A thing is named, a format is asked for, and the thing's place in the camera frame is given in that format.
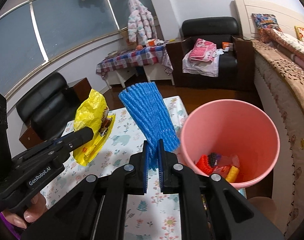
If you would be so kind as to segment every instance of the black leather chair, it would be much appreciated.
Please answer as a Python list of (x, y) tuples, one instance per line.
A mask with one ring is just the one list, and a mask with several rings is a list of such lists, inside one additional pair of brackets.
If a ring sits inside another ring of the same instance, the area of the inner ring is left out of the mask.
[[(191, 37), (189, 44), (194, 47), (198, 38), (211, 41), (218, 49), (222, 42), (232, 43), (232, 35), (239, 35), (239, 26), (233, 17), (210, 17), (186, 20), (182, 23), (184, 37)], [(221, 78), (236, 78), (237, 59), (233, 52), (220, 55), (218, 71)]]
[(60, 137), (67, 122), (75, 118), (81, 101), (64, 77), (53, 72), (31, 88), (16, 104), (17, 112), (31, 132), (27, 148), (41, 141)]
[[(239, 26), (233, 17), (185, 20), (182, 24), (182, 33), (183, 38), (166, 45), (173, 66), (173, 78), (176, 86), (233, 90), (253, 89), (253, 47), (251, 42), (247, 42), (247, 47), (240, 43), (246, 41), (240, 39)], [(198, 38), (215, 43), (218, 49), (222, 48), (222, 42), (234, 44), (234, 51), (220, 55), (218, 77), (182, 72), (182, 59), (193, 49)], [(243, 85), (244, 79), (247, 77), (252, 80), (245, 81), (246, 84)]]

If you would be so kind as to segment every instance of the pink towel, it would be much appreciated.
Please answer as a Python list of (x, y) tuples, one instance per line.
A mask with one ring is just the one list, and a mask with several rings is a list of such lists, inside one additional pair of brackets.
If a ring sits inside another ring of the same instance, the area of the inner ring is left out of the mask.
[(212, 62), (215, 57), (216, 44), (210, 41), (197, 39), (189, 55), (189, 61)]

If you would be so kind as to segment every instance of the screw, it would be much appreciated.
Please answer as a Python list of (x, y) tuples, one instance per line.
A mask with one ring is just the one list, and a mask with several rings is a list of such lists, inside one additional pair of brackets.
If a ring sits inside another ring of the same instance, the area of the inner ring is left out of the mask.
[(174, 170), (181, 171), (183, 169), (183, 165), (180, 163), (173, 165)]
[(96, 181), (96, 177), (94, 175), (89, 175), (86, 178), (86, 181), (91, 183), (91, 182), (95, 182)]
[(213, 174), (213, 175), (211, 175), (211, 179), (214, 181), (220, 181), (221, 176), (219, 174)]
[(126, 171), (132, 171), (134, 169), (134, 166), (132, 164), (126, 164), (124, 165), (124, 169)]

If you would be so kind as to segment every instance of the pink jacket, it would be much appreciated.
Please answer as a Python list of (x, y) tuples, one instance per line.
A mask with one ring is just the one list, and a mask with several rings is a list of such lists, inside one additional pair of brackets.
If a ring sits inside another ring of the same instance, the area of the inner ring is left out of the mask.
[(154, 19), (151, 12), (139, 1), (128, 1), (130, 16), (128, 20), (129, 41), (145, 45), (148, 39), (157, 39)]

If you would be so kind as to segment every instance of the pink plastic bin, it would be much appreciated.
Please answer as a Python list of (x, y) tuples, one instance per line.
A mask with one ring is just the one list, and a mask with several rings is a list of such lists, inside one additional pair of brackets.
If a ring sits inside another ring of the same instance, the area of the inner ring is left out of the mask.
[(280, 142), (273, 121), (249, 103), (223, 99), (195, 109), (181, 133), (181, 150), (186, 164), (205, 175), (195, 163), (211, 152), (238, 155), (240, 172), (235, 188), (252, 186), (265, 178), (278, 159)]

